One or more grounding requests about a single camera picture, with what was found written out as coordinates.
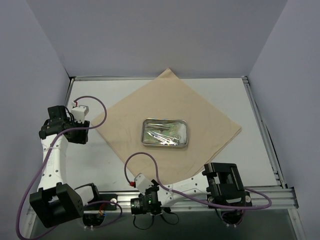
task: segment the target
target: metal tray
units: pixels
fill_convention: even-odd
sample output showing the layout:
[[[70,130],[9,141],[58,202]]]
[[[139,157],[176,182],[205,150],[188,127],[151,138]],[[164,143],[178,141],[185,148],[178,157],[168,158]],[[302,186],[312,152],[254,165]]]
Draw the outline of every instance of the metal tray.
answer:
[[[146,147],[185,148],[188,124],[181,119],[147,118],[142,124],[141,142]]]

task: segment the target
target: tan fabric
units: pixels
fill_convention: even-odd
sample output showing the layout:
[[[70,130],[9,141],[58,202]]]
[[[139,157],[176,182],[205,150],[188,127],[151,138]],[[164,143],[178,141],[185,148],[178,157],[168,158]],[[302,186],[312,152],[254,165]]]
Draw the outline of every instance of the tan fabric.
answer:
[[[241,126],[210,104],[169,68],[108,110],[97,130],[123,162],[136,152],[154,156],[163,184],[175,183],[199,173],[240,131]],[[103,114],[92,121],[97,125]],[[146,118],[182,119],[188,124],[189,143],[183,149],[145,147],[141,143]],[[155,179],[155,166],[145,155],[128,164],[134,176]]]

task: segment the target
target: white tabletop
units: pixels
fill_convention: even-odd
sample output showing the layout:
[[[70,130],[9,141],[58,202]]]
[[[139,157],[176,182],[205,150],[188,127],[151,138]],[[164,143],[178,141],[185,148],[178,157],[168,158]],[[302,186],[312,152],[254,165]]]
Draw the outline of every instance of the white tabletop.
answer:
[[[128,96],[150,80],[75,81],[70,102],[83,95],[102,100],[107,108]],[[277,185],[247,92],[241,78],[183,79],[191,88],[242,126],[242,131],[212,161],[237,164],[243,185]],[[103,109],[93,99],[82,99],[89,106],[86,120],[91,121]],[[99,191],[132,190],[124,176],[124,163],[95,130],[90,130],[85,145],[70,143],[67,149],[67,182],[77,186],[95,183]]]

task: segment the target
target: camera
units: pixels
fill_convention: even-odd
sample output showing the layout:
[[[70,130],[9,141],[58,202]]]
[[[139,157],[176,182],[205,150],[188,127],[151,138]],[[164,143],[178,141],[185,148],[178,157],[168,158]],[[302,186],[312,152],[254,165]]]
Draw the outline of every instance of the camera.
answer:
[[[159,215],[162,213],[161,202],[158,201],[158,186],[152,186],[145,190],[145,195],[140,194],[137,198],[130,200],[131,214],[139,215],[150,213]]]

